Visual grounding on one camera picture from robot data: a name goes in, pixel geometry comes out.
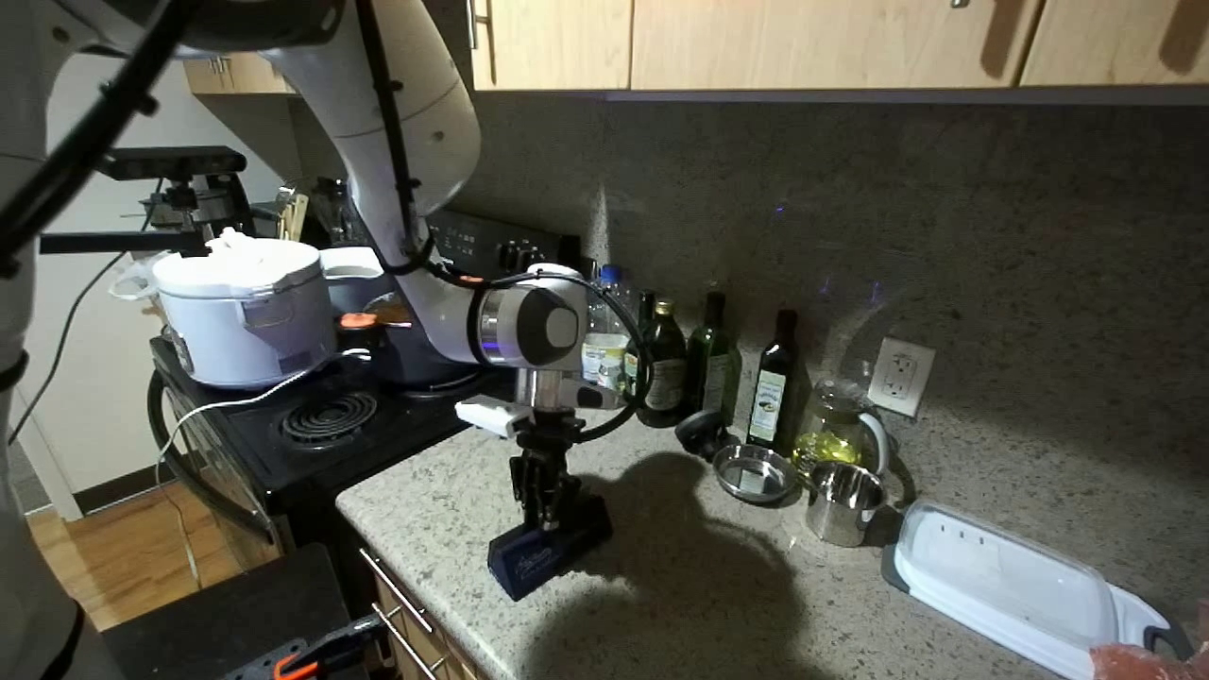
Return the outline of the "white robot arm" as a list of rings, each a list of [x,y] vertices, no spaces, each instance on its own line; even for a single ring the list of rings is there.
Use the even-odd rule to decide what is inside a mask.
[[[481,159],[473,94],[425,0],[0,0],[0,371],[29,368],[33,239],[184,50],[259,53],[303,94],[425,340],[466,364],[470,296],[403,252]]]

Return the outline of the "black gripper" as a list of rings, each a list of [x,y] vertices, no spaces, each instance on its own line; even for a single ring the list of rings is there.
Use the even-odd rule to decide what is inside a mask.
[[[529,526],[555,529],[577,482],[565,475],[565,448],[580,424],[570,413],[531,413],[516,424],[520,455],[510,460],[515,499]]]

